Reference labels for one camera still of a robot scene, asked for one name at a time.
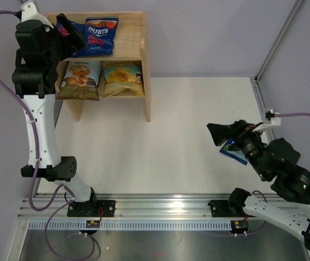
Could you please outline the tan kettle cooked chips bag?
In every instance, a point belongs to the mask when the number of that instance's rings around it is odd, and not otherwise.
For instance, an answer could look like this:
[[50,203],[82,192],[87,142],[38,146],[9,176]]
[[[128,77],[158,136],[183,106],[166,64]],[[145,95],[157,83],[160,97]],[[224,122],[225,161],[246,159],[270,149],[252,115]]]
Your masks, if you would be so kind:
[[140,61],[105,61],[103,97],[128,92],[145,98]]

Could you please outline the light blue cassava chips bag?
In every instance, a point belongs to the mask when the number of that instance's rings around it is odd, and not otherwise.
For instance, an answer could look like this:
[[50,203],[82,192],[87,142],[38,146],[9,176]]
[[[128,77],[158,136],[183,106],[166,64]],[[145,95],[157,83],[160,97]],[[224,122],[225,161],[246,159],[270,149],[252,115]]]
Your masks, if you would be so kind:
[[98,101],[101,61],[69,61],[57,100]]

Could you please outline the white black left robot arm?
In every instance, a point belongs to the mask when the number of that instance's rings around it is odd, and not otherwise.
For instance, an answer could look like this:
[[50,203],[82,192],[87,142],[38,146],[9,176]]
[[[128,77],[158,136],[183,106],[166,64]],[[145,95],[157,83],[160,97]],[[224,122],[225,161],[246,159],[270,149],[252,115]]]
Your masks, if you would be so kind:
[[30,149],[21,175],[31,179],[31,190],[37,178],[64,188],[72,196],[67,215],[88,217],[98,213],[96,193],[78,176],[76,158],[60,155],[54,122],[57,66],[85,47],[85,43],[82,34],[63,13],[56,20],[67,30],[66,36],[39,15],[22,17],[16,26],[19,48],[12,82],[26,117]]

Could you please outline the blue Burts spicy chilli bag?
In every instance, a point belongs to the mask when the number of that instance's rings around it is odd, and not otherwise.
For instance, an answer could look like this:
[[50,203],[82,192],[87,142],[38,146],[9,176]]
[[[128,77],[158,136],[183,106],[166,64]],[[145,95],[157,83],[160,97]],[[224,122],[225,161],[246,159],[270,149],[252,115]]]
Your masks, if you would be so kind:
[[84,35],[84,25],[74,21],[69,22],[74,28],[72,34],[61,22],[57,21],[55,25],[56,29],[62,35],[60,43],[63,50],[63,57],[65,59],[83,56],[87,48]]

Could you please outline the Burts sea salt vinegar bag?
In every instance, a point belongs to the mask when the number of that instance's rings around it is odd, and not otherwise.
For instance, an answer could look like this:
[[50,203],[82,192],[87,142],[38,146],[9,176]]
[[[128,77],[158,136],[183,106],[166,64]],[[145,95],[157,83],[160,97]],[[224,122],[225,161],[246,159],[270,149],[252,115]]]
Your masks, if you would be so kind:
[[223,146],[219,151],[243,165],[247,165],[248,160],[237,146],[237,139],[245,131],[247,125],[245,120],[239,120],[231,125],[225,125],[222,130]]

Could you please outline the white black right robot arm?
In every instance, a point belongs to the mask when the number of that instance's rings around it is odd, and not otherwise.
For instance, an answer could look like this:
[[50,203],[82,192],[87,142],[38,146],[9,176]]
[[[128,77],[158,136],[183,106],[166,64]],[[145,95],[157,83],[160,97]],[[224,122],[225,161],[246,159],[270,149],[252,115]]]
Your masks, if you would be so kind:
[[258,124],[239,120],[231,125],[208,123],[216,146],[232,139],[233,149],[240,150],[260,179],[271,183],[277,196],[297,206],[301,215],[290,214],[278,207],[259,200],[252,193],[235,188],[227,200],[232,215],[260,218],[296,237],[310,251],[310,172],[297,162],[300,153],[285,139],[262,142],[261,134],[281,124],[279,117]]

